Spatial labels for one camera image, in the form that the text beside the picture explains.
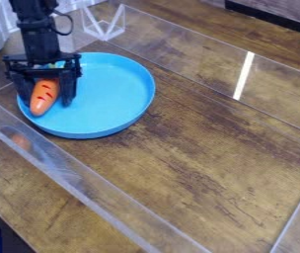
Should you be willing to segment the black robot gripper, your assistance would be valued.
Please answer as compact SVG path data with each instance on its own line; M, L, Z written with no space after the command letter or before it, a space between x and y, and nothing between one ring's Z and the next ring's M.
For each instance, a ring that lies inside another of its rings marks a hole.
M67 107L75 96L79 72L79 55L59 51L58 36L70 31L55 28L51 14L58 14L73 23L71 18L57 11L57 0L8 0L16 15L24 53L6 55L6 77L12 81L16 94L26 106L34 89L33 78L58 78L61 103Z

